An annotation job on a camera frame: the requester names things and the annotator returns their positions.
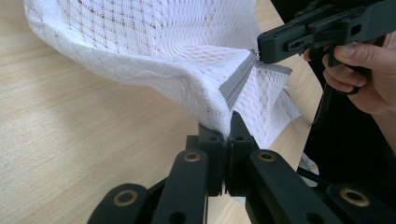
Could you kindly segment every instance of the wood grain surface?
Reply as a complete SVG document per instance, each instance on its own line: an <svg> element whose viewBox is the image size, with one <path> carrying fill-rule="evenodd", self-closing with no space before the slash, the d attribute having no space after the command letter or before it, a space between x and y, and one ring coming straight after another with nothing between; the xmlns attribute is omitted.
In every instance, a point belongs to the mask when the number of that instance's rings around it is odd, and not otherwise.
<svg viewBox="0 0 396 224"><path fill-rule="evenodd" d="M258 0L263 30L282 22ZM271 145L296 168L320 98L299 56L290 97L302 116ZM0 6L0 223L86 223L122 183L147 188L165 178L197 121L151 88L103 79L29 29L22 0ZM209 199L208 223L249 223L244 205Z"/></svg>

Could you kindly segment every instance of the finger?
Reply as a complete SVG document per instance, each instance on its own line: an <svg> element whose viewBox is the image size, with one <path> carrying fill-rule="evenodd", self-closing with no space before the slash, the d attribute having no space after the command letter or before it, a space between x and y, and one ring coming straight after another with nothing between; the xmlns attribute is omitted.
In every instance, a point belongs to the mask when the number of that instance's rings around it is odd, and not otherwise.
<svg viewBox="0 0 396 224"><path fill-rule="evenodd" d="M323 76L326 79L326 82L338 91L351 92L355 88L353 85L349 85L337 80L332 75L330 75L327 70L324 70Z"/></svg>
<svg viewBox="0 0 396 224"><path fill-rule="evenodd" d="M303 58L304 58L304 60L306 60L307 62L310 62L311 61L311 58L309 57L309 52L310 52L311 50L310 49L307 49L306 51L304 51L304 53L303 53Z"/></svg>
<svg viewBox="0 0 396 224"><path fill-rule="evenodd" d="M354 43L337 46L334 57L345 64L366 67L383 74L395 74L396 49L385 49L375 45Z"/></svg>
<svg viewBox="0 0 396 224"><path fill-rule="evenodd" d="M348 86L362 87L367 83L367 77L360 74L359 72L350 69L344 64L340 64L334 67L328 66L329 55L323 57L323 64L326 67L326 71L329 76L336 79L337 81L344 83Z"/></svg>

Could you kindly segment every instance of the hand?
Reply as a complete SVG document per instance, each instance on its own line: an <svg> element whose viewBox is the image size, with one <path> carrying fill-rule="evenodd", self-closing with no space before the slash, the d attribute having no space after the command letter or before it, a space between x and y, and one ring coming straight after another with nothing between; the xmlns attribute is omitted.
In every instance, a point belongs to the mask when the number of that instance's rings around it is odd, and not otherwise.
<svg viewBox="0 0 396 224"><path fill-rule="evenodd" d="M380 43L337 46L334 57L344 64L329 67L329 55L322 60L328 84L344 92L360 87L357 94L348 97L358 109L371 115L396 112L396 32L378 40ZM369 68L371 75L360 74L345 64Z"/></svg>

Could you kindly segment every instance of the white mesh fabric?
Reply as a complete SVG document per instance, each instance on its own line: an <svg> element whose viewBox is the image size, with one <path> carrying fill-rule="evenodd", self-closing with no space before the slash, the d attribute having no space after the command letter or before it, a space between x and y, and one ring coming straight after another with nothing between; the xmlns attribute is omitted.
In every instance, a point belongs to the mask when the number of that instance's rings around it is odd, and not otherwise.
<svg viewBox="0 0 396 224"><path fill-rule="evenodd" d="M149 85L183 105L206 127L229 133L232 112L219 86L248 57L248 49L256 48L260 30L254 1L24 0L24 4L33 32L62 54L99 76ZM246 88L258 84L256 71ZM262 99L275 102L287 78L274 79L278 82L254 93L259 96L254 101L248 92L238 99L235 108L247 114L246 123L269 114L250 113L241 104L245 98L249 106L268 105Z"/></svg>
<svg viewBox="0 0 396 224"><path fill-rule="evenodd" d="M300 113L283 91L288 75L256 67L235 104L260 148L268 148Z"/></svg>

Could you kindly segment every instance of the metal screw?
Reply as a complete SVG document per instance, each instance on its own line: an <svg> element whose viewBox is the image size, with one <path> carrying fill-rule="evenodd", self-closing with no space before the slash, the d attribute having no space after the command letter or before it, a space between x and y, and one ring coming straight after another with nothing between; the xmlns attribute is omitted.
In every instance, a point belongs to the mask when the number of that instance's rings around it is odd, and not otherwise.
<svg viewBox="0 0 396 224"><path fill-rule="evenodd" d="M118 207L125 207L134 203L138 193L134 189L125 189L114 196L113 203Z"/></svg>
<svg viewBox="0 0 396 224"><path fill-rule="evenodd" d="M370 200L364 194L354 189L341 189L340 195L345 201L358 207L366 207L370 204Z"/></svg>
<svg viewBox="0 0 396 224"><path fill-rule="evenodd" d="M184 155L185 161L198 161L201 159L201 155L196 152L190 152Z"/></svg>
<svg viewBox="0 0 396 224"><path fill-rule="evenodd" d="M276 156L273 155L272 153L269 153L269 152L260 152L259 153L259 159L261 161L275 161L276 160Z"/></svg>

